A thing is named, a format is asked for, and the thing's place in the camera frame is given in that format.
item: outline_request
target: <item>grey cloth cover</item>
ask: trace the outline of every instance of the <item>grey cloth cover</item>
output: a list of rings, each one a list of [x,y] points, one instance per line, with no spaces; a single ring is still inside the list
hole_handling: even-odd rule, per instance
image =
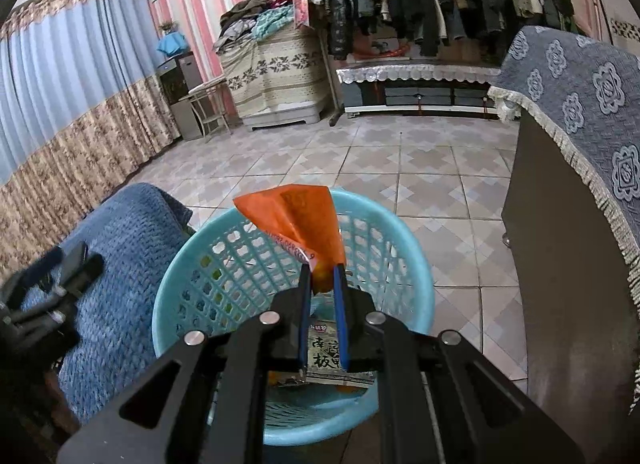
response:
[[[640,58],[588,37],[528,26],[518,32],[492,84],[489,95],[501,116],[526,108],[590,188],[629,266],[638,306]],[[640,370],[636,377],[634,403]]]

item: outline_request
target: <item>blue cloth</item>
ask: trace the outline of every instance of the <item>blue cloth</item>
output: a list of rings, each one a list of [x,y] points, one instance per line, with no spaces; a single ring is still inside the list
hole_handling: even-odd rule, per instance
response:
[[[170,32],[159,41],[156,50],[162,52],[168,58],[171,58],[178,54],[188,52],[189,44],[182,33]]]
[[[151,186],[121,189],[60,244],[66,253],[81,240],[104,257],[104,273],[78,301],[81,342],[65,357],[60,389],[86,423],[156,357],[151,315],[158,287],[188,235],[191,210]],[[46,298],[39,289],[26,306]]]
[[[263,41],[293,21],[293,5],[266,10],[258,16],[251,35],[256,41]]]
[[[87,0],[0,40],[0,185],[82,114],[163,61],[147,0]]]

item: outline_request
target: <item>patterned bedspread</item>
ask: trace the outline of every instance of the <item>patterned bedspread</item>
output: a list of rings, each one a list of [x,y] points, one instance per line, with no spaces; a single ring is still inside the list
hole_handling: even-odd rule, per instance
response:
[[[591,38],[525,27],[489,96],[525,108],[558,144],[609,221],[640,305],[640,59]],[[640,370],[634,404],[640,399]]]
[[[229,50],[220,62],[240,117],[329,95],[318,36],[293,23],[264,41],[249,40]]]

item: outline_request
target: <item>cloth fringe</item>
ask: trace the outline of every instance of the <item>cloth fringe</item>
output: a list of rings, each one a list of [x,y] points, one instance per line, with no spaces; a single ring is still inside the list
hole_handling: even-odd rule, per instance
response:
[[[527,110],[558,145],[569,166],[575,170],[585,186],[590,189],[598,209],[603,212],[607,222],[609,222],[613,236],[616,238],[620,248],[620,253],[622,253],[625,263],[629,267],[627,281],[629,282],[631,299],[638,309],[638,318],[640,319],[640,247],[626,221],[626,217],[622,213],[618,201],[611,195],[609,188],[607,188],[591,163],[574,146],[567,133],[558,124],[554,123],[529,97],[520,92],[498,88],[497,86],[492,86],[489,89],[488,96],[495,101],[498,116],[503,122],[511,121],[520,114],[519,111],[513,108],[512,104],[508,104],[506,101],[515,103]],[[636,370],[635,383],[634,397],[629,414],[640,401],[640,364],[638,370]]]

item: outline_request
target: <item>white lace tablecloth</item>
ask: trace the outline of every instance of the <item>white lace tablecloth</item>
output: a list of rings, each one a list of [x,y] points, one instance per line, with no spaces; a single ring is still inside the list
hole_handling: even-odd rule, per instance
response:
[[[366,63],[336,70],[340,82],[350,84],[363,81],[396,81],[402,79],[435,79],[436,81],[491,82],[500,68],[469,65],[440,65],[436,63]]]

